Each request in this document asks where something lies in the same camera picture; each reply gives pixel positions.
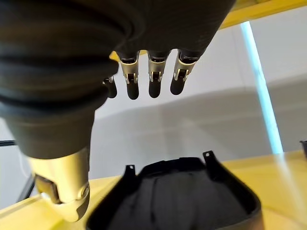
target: black fabric object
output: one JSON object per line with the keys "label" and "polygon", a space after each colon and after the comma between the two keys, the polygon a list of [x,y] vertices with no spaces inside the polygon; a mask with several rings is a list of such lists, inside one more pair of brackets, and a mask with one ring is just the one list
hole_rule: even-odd
{"label": "black fabric object", "polygon": [[212,151],[148,165],[123,178],[87,222],[88,230],[214,230],[260,212],[260,201]]}
{"label": "black fabric object", "polygon": [[118,70],[113,50],[200,57],[234,2],[3,0],[0,116],[27,156],[73,154],[90,145],[94,112],[108,97],[101,82]]}

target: yellow table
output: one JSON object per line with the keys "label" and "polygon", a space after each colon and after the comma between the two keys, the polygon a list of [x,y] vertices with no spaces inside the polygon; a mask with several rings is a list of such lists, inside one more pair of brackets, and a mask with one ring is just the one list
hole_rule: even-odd
{"label": "yellow table", "polygon": [[[307,158],[302,152],[224,162],[259,196],[266,230],[307,230]],[[38,195],[0,211],[1,230],[83,230],[90,213],[119,180],[91,180],[85,216],[67,223]]]}

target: black fingertip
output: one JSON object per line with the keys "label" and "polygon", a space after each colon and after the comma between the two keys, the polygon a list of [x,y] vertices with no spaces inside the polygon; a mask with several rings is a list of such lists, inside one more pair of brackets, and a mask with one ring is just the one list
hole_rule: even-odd
{"label": "black fingertip", "polygon": [[112,83],[106,83],[106,86],[109,90],[109,98],[115,98],[117,95],[117,89],[116,89],[116,84],[115,81],[113,81]]}
{"label": "black fingertip", "polygon": [[139,97],[138,83],[130,82],[130,84],[127,84],[127,93],[130,99],[132,100],[137,99]]}
{"label": "black fingertip", "polygon": [[173,78],[171,83],[171,93],[174,95],[179,95],[183,91],[185,81],[183,81],[182,78],[178,78],[178,80],[175,80]]}
{"label": "black fingertip", "polygon": [[161,82],[158,82],[157,79],[154,79],[154,81],[149,81],[149,95],[152,98],[157,98],[160,95],[161,91]]}

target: robotic hand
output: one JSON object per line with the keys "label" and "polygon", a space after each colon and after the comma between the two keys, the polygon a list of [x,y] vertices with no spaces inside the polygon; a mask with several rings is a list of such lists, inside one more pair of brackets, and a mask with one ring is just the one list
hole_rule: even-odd
{"label": "robotic hand", "polygon": [[149,94],[160,93],[178,49],[171,92],[180,94],[235,0],[13,0],[0,3],[0,115],[28,157],[38,191],[66,220],[86,212],[94,112],[116,96],[120,58],[136,99],[148,52]]}

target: gray wall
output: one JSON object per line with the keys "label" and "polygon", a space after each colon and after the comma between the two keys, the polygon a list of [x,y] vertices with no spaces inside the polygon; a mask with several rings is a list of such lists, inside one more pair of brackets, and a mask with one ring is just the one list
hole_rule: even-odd
{"label": "gray wall", "polygon": [[[304,7],[251,23],[286,151],[307,138],[306,16]],[[137,100],[128,98],[121,70],[114,76],[118,96],[96,112],[90,178],[122,174],[125,164],[140,170],[204,150],[222,161],[271,154],[240,27],[216,34],[179,96],[169,91],[175,58],[173,51],[158,99],[148,95],[146,56],[140,57]],[[10,138],[0,120],[0,139]],[[0,148],[0,208],[15,202],[26,181],[18,153]]]}

